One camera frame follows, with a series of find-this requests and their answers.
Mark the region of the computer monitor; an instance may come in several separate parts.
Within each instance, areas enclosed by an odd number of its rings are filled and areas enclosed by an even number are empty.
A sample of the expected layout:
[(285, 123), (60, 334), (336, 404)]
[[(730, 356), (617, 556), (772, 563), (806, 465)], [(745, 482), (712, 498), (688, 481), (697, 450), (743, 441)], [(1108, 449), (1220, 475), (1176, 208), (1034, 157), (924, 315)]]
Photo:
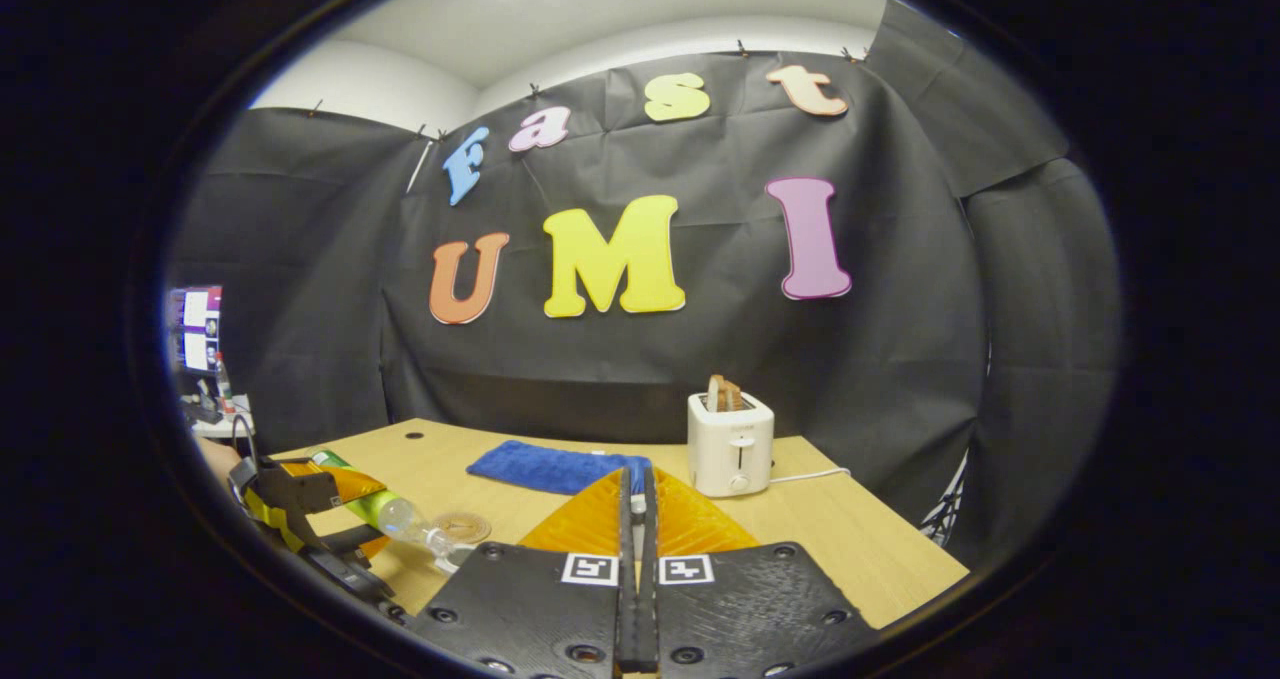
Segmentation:
[(170, 290), (166, 305), (168, 347), (178, 372), (214, 375), (221, 342), (221, 297), (219, 284)]

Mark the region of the white toaster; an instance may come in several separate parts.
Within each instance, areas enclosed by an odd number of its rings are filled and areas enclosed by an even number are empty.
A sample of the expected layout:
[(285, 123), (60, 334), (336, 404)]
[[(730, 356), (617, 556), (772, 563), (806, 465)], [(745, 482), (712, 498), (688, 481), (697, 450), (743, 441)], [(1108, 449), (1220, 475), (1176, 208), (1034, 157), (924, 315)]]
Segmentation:
[(687, 460), (692, 487), (712, 498), (755, 495), (769, 488), (774, 414), (750, 393), (744, 407), (712, 413), (708, 395), (687, 397)]

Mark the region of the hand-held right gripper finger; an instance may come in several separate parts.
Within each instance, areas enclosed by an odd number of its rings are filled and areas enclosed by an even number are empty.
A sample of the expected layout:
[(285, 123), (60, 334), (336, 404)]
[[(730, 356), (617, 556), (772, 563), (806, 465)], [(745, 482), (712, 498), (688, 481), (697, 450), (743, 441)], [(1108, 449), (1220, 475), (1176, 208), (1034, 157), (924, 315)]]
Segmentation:
[(481, 543), (410, 630), (466, 667), (497, 676), (618, 676), (636, 598), (630, 471), (612, 474), (612, 551)]
[(660, 676), (796, 676), (877, 632), (799, 543), (763, 544), (660, 469), (643, 588)]

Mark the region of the green label water bottle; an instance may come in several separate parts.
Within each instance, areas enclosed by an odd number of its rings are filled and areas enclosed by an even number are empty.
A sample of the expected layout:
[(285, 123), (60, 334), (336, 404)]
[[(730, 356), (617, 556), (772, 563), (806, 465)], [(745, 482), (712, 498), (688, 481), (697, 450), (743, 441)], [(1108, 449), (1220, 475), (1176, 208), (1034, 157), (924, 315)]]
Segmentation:
[[(310, 460), (314, 460), (316, 464), (355, 469), (344, 459), (328, 448), (312, 454)], [(433, 530), (430, 523), (422, 516), (417, 506), (392, 489), (387, 488), (381, 493), (346, 503), (344, 506), (370, 527), (389, 536), (392, 541), (429, 550), (434, 556), (447, 552), (449, 547), (456, 544), (443, 534)]]

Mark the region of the blue towel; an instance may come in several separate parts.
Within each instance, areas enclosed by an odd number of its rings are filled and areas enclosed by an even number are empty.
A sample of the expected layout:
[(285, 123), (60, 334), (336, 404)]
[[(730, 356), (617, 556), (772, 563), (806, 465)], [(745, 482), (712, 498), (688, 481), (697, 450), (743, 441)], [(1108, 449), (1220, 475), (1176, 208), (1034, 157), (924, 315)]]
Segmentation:
[(585, 454), (508, 439), (466, 468), (481, 477), (556, 495), (576, 495), (620, 469), (627, 469), (630, 492), (644, 492), (648, 457), (625, 454)]

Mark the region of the round brown coaster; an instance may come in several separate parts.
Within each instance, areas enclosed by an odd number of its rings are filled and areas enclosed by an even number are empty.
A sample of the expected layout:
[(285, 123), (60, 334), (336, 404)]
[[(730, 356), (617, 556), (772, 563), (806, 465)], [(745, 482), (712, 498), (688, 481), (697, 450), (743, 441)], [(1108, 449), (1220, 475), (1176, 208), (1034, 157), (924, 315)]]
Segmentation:
[(485, 518), (466, 511), (436, 515), (430, 527), (456, 544), (477, 544), (492, 533), (492, 524)]

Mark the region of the white side table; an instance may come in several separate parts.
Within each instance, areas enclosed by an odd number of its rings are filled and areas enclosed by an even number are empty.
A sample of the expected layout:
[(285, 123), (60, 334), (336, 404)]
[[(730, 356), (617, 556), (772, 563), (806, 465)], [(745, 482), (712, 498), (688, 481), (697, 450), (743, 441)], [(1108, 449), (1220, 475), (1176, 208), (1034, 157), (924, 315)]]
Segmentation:
[(229, 439), (233, 433), (237, 437), (243, 437), (244, 428), (248, 428), (250, 434), (256, 436), (259, 433), (253, 423), (248, 395), (234, 396), (233, 406), (236, 410), (230, 414), (218, 411), (218, 406), (211, 405), (210, 407), (205, 407), (198, 400), (200, 396), (191, 396), (180, 404), (187, 416), (188, 428), (193, 436), (210, 439)]

